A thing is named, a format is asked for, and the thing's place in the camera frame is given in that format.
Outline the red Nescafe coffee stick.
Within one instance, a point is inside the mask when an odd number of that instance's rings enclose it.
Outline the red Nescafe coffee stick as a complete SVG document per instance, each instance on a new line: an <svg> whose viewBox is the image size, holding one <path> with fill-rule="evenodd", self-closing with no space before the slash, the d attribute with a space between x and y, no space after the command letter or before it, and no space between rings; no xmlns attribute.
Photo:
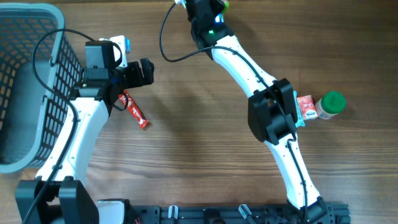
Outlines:
<svg viewBox="0 0 398 224"><path fill-rule="evenodd" d="M148 125L149 121L144 118L142 111L139 109L127 90L124 90L123 93L119 95L119 100L124 105L122 110L128 110L128 112L130 112L138 122L139 127L144 129Z"/></svg>

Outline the small orange box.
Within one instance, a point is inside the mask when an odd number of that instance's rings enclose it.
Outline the small orange box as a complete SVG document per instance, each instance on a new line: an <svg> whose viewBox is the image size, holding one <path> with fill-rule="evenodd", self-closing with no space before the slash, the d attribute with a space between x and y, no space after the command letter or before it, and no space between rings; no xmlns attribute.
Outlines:
<svg viewBox="0 0 398 224"><path fill-rule="evenodd" d="M315 108L312 96L300 96L297 98L300 110L304 120L316 119L318 118L318 113Z"/></svg>

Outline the light blue snack packet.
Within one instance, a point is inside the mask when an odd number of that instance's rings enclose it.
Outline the light blue snack packet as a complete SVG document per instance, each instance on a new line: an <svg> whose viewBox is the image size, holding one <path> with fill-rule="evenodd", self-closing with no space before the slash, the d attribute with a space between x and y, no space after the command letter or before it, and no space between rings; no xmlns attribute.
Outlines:
<svg viewBox="0 0 398 224"><path fill-rule="evenodd" d="M301 107L298 103L297 100L297 92L294 91L294 100L295 100L295 107L296 107L296 112L297 112L297 122L295 123L295 126L298 127L305 127L305 121L303 119Z"/></svg>

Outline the green lid jar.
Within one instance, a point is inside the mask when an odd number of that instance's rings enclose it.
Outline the green lid jar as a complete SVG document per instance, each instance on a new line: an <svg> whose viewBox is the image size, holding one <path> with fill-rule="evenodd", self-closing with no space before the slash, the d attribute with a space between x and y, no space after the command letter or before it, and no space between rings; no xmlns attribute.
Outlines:
<svg viewBox="0 0 398 224"><path fill-rule="evenodd" d="M315 104L318 117L331 119L346 108L346 98L338 91L330 91Z"/></svg>

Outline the green snack bag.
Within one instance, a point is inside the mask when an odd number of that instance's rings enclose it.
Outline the green snack bag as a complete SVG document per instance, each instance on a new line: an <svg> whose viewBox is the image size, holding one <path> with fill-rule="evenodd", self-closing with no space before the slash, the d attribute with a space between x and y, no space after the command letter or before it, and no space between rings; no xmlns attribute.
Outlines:
<svg viewBox="0 0 398 224"><path fill-rule="evenodd" d="M228 0L222 0L223 4L224 4L224 9L223 11L226 11L229 8L229 1Z"/></svg>

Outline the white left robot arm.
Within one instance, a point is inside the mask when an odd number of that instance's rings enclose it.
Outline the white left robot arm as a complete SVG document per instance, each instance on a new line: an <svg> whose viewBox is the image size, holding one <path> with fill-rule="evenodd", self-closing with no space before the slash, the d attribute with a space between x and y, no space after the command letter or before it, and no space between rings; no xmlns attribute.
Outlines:
<svg viewBox="0 0 398 224"><path fill-rule="evenodd" d="M95 142L119 97L154 82L154 64L143 58L126 67L85 68L70 93L68 116L34 180L22 180L16 202L23 223L135 223L128 199L94 202L85 177Z"/></svg>

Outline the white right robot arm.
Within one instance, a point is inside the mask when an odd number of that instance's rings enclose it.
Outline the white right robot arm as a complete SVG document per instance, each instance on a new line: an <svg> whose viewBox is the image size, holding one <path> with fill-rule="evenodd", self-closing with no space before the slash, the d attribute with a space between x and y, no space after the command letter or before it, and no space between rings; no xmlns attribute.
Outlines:
<svg viewBox="0 0 398 224"><path fill-rule="evenodd" d="M303 161L291 83L265 72L242 48L224 23L226 1L184 1L197 47L221 65L248 98L248 125L255 138L273 154L284 180L289 203L303 223L314 223L326 214L326 206L313 185Z"/></svg>

